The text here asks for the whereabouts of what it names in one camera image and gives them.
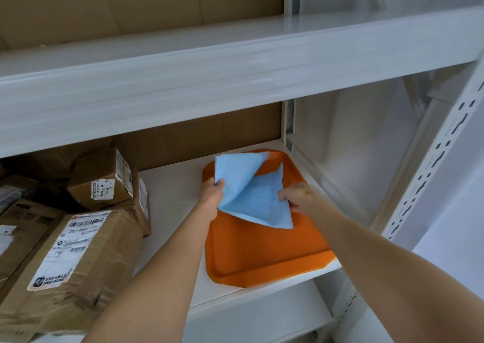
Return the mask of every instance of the person's right hand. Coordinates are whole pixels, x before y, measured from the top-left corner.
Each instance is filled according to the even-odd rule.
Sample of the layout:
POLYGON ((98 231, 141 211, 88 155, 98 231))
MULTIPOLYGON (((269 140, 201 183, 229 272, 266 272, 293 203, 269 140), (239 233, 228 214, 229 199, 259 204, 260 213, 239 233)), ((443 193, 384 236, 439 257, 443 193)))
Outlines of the person's right hand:
POLYGON ((304 182, 293 184, 278 193, 279 200, 289 200, 292 212, 301 212, 307 216, 311 213, 314 202, 319 198, 316 193, 304 182))

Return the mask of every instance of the orange plastic surface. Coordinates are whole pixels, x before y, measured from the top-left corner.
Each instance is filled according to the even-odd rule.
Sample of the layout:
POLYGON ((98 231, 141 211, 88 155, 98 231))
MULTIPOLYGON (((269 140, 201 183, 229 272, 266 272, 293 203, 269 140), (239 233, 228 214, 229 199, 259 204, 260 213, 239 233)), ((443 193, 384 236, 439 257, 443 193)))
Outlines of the orange plastic surface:
MULTIPOLYGON (((284 164, 283 186, 304 181, 289 156, 270 152, 257 175, 276 171, 284 164)), ((204 169, 203 181, 213 177, 215 163, 204 169)), ((324 268, 335 259, 326 240, 311 219, 301 213, 291 213, 294 228, 272 228, 218 211, 210 224, 205 242, 207 274, 216 283, 251 287, 324 268)))

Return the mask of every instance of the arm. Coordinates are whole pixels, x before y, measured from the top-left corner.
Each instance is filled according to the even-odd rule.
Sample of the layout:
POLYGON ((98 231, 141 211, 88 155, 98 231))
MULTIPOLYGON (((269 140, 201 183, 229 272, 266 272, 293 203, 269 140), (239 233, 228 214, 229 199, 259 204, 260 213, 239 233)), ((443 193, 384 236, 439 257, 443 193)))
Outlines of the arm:
POLYGON ((332 208, 305 184, 279 192, 324 235, 396 343, 484 341, 484 301, 450 275, 332 208))
POLYGON ((197 205, 94 323, 83 343, 181 341, 209 225, 224 181, 202 185, 197 205))

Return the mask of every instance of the plastic tray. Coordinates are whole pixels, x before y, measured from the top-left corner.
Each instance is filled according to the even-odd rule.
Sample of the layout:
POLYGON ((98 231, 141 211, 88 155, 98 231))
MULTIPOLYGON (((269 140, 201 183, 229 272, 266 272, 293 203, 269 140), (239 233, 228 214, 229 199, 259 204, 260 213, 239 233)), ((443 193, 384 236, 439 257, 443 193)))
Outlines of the plastic tray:
MULTIPOLYGON (((304 182, 289 156, 280 151, 270 152, 269 158, 257 171, 264 175, 284 165, 283 185, 304 182)), ((215 163, 209 163, 202 173, 203 180, 214 176, 215 163)), ((214 282, 238 287, 251 287, 322 269, 335 259, 326 240, 311 219, 291 213, 294 229, 283 230, 218 212, 210 224, 205 242, 207 274, 214 282)))

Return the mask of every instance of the light blue cleaning cloth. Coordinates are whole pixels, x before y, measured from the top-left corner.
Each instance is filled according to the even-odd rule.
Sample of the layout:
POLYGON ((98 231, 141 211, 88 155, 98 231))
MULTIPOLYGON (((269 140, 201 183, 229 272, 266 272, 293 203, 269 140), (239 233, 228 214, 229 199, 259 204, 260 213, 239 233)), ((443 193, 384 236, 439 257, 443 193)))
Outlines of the light blue cleaning cloth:
POLYGON ((282 165, 275 172, 254 176, 269 152, 225 154, 215 157, 215 181, 225 180, 222 212, 264 226, 293 228, 287 200, 279 201, 282 165))

